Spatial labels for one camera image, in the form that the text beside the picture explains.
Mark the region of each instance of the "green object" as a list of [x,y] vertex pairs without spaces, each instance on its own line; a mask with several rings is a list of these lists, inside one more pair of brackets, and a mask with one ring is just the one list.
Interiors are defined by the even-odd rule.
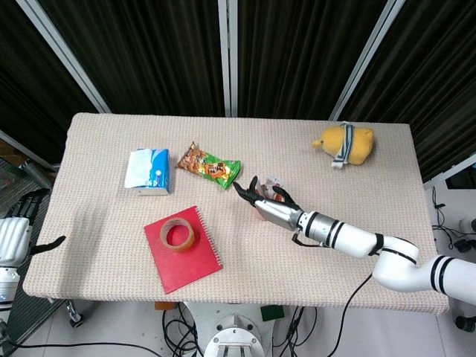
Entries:
[[197,148],[192,142],[177,167],[196,173],[227,189],[241,170],[241,161],[222,160]]
[[264,321],[276,320],[284,317],[283,305],[261,306],[261,317]]

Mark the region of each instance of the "roll of tape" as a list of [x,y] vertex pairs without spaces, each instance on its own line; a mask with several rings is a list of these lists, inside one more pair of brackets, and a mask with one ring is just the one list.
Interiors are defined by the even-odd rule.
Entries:
[[[184,227],[187,227],[188,237],[185,240],[185,242],[183,242],[180,245],[171,245],[167,241],[167,235],[170,232],[170,230],[173,227],[176,227],[177,225],[183,225]],[[193,228],[186,219],[171,218],[168,221],[166,221],[164,225],[162,225],[161,241],[163,245],[165,245],[167,248],[169,248],[172,251],[177,251],[177,252],[186,251],[192,246],[193,242],[195,241],[195,236],[193,235]]]

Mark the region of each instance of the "yellow plush toy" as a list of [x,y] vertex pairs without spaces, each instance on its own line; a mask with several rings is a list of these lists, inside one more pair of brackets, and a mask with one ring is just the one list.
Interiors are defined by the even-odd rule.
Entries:
[[334,156],[332,167],[340,169],[347,163],[363,164],[372,151],[373,136],[371,128],[356,128],[344,121],[340,126],[326,128],[312,145]]

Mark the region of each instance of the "red notebook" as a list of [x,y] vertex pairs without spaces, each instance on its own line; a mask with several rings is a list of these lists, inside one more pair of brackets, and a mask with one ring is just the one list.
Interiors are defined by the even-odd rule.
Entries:
[[[186,219],[192,226],[195,235],[192,246],[183,252],[170,250],[162,244],[160,238],[162,225],[168,219],[174,217]],[[216,249],[210,241],[208,230],[196,206],[175,213],[151,225],[146,225],[144,230],[166,294],[222,268]],[[171,245],[180,245],[187,237],[187,228],[177,226],[170,230],[167,241]]]

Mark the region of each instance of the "spiral binding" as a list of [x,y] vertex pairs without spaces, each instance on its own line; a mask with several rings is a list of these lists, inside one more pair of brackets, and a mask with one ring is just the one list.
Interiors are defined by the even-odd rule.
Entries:
[[207,224],[203,220],[202,212],[200,212],[200,209],[196,206],[195,206],[195,212],[196,212],[197,216],[200,219],[200,224],[202,225],[203,230],[207,234],[208,242],[210,242],[210,246],[211,246],[211,249],[213,251],[213,254],[215,254],[216,261],[218,262],[219,266],[223,266],[222,259],[220,258],[219,254],[218,254],[218,251],[216,250],[215,241],[213,240],[212,236],[210,235],[210,230],[208,229]]

